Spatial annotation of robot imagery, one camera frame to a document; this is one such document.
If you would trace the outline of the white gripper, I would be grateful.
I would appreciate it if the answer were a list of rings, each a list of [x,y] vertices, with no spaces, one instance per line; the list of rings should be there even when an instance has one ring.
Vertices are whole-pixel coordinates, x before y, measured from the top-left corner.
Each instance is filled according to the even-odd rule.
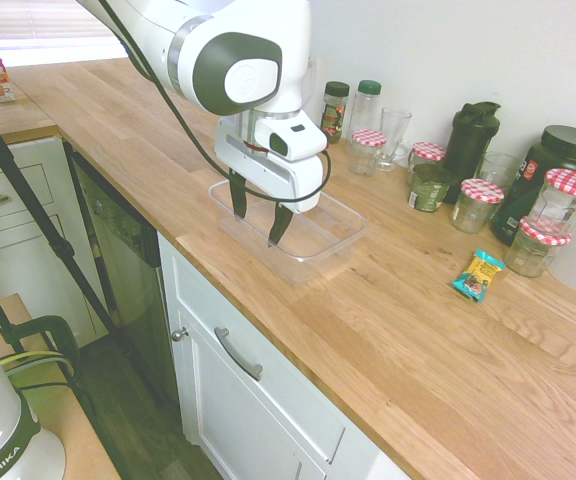
[[[278,245],[293,212],[314,208],[323,180],[318,154],[325,149],[324,133],[305,114],[290,118],[236,114],[219,119],[215,151],[229,169],[229,189],[234,214],[247,213],[246,180],[275,203],[274,222],[268,240]]]

